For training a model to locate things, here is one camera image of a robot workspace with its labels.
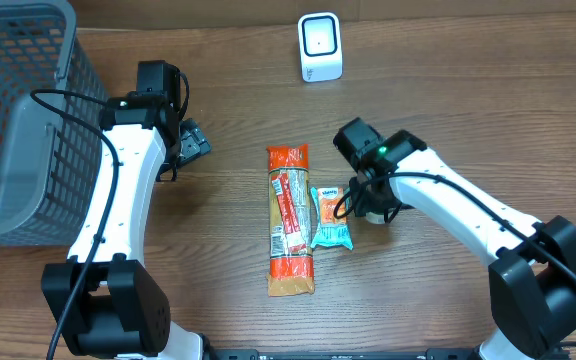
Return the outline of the green capped bottle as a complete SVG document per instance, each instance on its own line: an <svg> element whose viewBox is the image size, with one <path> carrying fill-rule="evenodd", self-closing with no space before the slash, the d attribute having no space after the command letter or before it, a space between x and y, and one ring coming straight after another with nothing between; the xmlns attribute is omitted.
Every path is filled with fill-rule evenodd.
<svg viewBox="0 0 576 360"><path fill-rule="evenodd" d="M365 215L365 219L371 224L382 225L385 223L383 214L369 212Z"/></svg>

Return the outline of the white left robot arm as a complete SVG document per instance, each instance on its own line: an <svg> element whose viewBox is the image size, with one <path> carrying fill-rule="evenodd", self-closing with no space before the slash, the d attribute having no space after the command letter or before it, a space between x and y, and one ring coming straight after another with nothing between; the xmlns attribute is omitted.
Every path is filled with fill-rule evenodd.
<svg viewBox="0 0 576 360"><path fill-rule="evenodd" d="M46 356L64 341L99 359L212 359L207 338L172 321L164 291L144 266L152 192L162 174L208 154L186 118L186 75L163 60L143 61L135 90L100 101L102 142L92 198L64 263L45 266L41 289L56 320Z"/></svg>

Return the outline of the teal snack packet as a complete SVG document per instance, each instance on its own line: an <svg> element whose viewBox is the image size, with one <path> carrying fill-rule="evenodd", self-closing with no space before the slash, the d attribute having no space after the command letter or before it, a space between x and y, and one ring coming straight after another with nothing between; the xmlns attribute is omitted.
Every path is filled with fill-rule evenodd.
<svg viewBox="0 0 576 360"><path fill-rule="evenodd" d="M317 214L317 228L311 241L311 247L345 247L354 248L347 220L337 219L334 210L344 195L341 187L323 187L310 189Z"/></svg>

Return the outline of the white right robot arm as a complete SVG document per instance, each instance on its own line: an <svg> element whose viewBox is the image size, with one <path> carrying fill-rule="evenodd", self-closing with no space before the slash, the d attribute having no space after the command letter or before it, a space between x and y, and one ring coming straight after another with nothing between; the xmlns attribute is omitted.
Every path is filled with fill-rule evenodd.
<svg viewBox="0 0 576 360"><path fill-rule="evenodd" d="M576 330L576 226L542 222L503 204L400 130L385 138L360 118L333 139L355 171L334 216L389 224L414 208L442 226L488 270L495 332L469 359L564 359Z"/></svg>

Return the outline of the long orange spaghetti packet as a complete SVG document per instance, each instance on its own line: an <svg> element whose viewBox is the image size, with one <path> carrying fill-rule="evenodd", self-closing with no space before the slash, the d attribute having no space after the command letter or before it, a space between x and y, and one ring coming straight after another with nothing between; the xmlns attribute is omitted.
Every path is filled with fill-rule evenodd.
<svg viewBox="0 0 576 360"><path fill-rule="evenodd" d="M315 292L308 151L306 144L267 148L271 297Z"/></svg>

